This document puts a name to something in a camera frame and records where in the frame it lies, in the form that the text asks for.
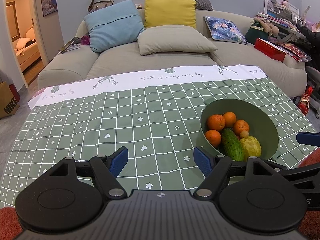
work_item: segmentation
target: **green bowl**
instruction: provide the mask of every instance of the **green bowl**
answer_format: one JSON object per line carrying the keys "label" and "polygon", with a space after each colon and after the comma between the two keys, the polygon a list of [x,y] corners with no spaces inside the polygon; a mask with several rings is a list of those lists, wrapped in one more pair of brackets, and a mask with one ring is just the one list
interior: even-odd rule
{"label": "green bowl", "polygon": [[200,124],[201,139],[203,148],[212,155],[224,154],[214,148],[205,138],[204,134],[209,130],[207,126],[208,118],[213,114],[223,115],[226,112],[235,113],[237,120],[245,120],[250,126],[249,134],[257,138],[261,145],[261,158],[265,160],[278,160],[281,152],[278,150],[279,135],[270,117],[258,107],[238,99],[219,99],[209,98],[204,102],[206,107],[201,113]]}

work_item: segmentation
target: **floor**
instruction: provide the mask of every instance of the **floor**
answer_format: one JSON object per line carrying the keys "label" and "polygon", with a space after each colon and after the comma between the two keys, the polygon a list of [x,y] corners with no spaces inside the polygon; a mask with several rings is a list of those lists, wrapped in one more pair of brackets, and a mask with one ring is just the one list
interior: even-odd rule
{"label": "floor", "polygon": [[24,78],[26,79],[28,85],[30,85],[35,80],[35,78],[38,76],[38,74],[43,68],[44,65],[40,58],[23,72]]}
{"label": "floor", "polygon": [[[20,131],[20,128],[30,113],[28,101],[38,91],[37,78],[30,84],[28,89],[21,95],[20,108],[15,115],[0,119],[0,174],[4,169],[5,162],[9,157],[11,146]],[[310,109],[307,118],[317,132],[320,132],[320,120],[315,112]]]}

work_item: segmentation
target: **doorway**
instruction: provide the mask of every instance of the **doorway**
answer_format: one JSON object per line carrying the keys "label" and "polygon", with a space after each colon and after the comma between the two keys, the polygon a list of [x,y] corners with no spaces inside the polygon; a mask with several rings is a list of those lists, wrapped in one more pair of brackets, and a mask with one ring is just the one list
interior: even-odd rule
{"label": "doorway", "polygon": [[33,0],[6,0],[6,14],[14,54],[26,84],[30,85],[45,67],[41,43],[33,22]]}

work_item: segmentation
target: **anime print pillow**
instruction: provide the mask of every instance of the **anime print pillow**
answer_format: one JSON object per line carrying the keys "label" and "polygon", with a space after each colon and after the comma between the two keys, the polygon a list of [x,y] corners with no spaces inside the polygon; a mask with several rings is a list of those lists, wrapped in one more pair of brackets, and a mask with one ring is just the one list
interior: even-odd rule
{"label": "anime print pillow", "polygon": [[211,16],[204,16],[204,20],[214,40],[247,44],[247,40],[233,22]]}

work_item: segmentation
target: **bowl handle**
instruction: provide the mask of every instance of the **bowl handle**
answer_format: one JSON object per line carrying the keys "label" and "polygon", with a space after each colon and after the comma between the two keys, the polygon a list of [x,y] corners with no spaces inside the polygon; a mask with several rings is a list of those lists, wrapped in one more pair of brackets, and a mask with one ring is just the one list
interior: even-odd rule
{"label": "bowl handle", "polygon": [[207,106],[208,104],[212,103],[213,101],[215,101],[216,99],[214,97],[212,98],[208,98],[206,101],[204,101],[203,103]]}
{"label": "bowl handle", "polygon": [[275,155],[273,155],[273,157],[272,157],[270,160],[272,160],[272,161],[274,161],[274,162],[277,162],[278,159],[280,158],[280,156],[281,156],[282,154],[283,154],[283,153],[282,153],[280,150],[277,150],[276,153],[275,153]]}

